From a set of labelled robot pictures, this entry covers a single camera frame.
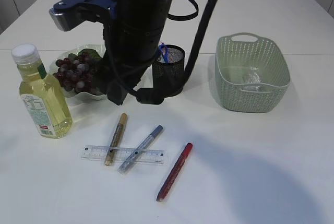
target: yellow oil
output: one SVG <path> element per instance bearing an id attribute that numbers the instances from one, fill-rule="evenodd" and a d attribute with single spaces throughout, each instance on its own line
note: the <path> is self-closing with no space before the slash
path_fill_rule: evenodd
<path id="1" fill-rule="evenodd" d="M 30 65 L 17 65 L 22 76 L 19 93 L 35 95 L 43 99 L 56 136 L 41 135 L 48 138 L 61 138 L 69 131 L 73 123 L 72 117 L 58 80 L 50 74 L 46 74 L 42 79 L 38 71 L 41 65 L 40 59 Z"/>

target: white bottle cap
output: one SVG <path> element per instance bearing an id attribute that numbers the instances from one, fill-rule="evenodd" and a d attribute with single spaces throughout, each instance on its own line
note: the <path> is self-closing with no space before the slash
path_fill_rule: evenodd
<path id="1" fill-rule="evenodd" d="M 29 65 L 39 60 L 40 55 L 36 46 L 31 44 L 18 45 L 11 51 L 16 64 Z"/>

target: blue pen clip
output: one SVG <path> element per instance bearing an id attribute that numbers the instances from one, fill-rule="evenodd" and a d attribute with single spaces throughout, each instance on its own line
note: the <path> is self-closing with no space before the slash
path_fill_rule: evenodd
<path id="1" fill-rule="evenodd" d="M 168 63 L 168 47 L 164 43 L 161 43 L 159 45 L 159 50 L 161 52 L 164 62 Z"/>

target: basket handle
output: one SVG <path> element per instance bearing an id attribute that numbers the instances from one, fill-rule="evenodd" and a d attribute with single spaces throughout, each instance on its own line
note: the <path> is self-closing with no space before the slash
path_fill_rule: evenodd
<path id="1" fill-rule="evenodd" d="M 251 91 L 251 90 L 245 90 L 245 87 L 270 87 L 272 90 L 271 91 Z M 244 85 L 240 85 L 239 90 L 241 92 L 256 92 L 256 93 L 273 93 L 274 90 L 279 89 L 275 86 L 271 86 L 268 84 L 263 84 L 263 83 L 251 83 L 251 84 L 244 84 Z"/>
<path id="2" fill-rule="evenodd" d="M 237 36 L 251 36 L 253 38 L 256 39 L 256 41 L 259 40 L 259 36 L 250 32 L 240 32 L 240 33 L 236 33 L 236 34 L 232 34 L 230 36 L 228 36 L 228 38 L 230 38 L 231 41 L 235 41 L 235 42 L 249 42 L 249 41 L 240 41 L 240 40 L 233 40 L 233 37 L 237 37 Z"/>

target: black strap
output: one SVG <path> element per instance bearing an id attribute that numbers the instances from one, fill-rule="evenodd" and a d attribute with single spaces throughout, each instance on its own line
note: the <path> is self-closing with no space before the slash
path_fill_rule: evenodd
<path id="1" fill-rule="evenodd" d="M 168 18 L 176 21 L 186 21 L 196 18 L 199 11 L 198 5 L 195 0 L 188 0 L 188 1 L 192 3 L 192 5 L 196 8 L 196 12 L 194 12 L 193 14 L 183 15 L 183 16 L 168 14 Z"/>

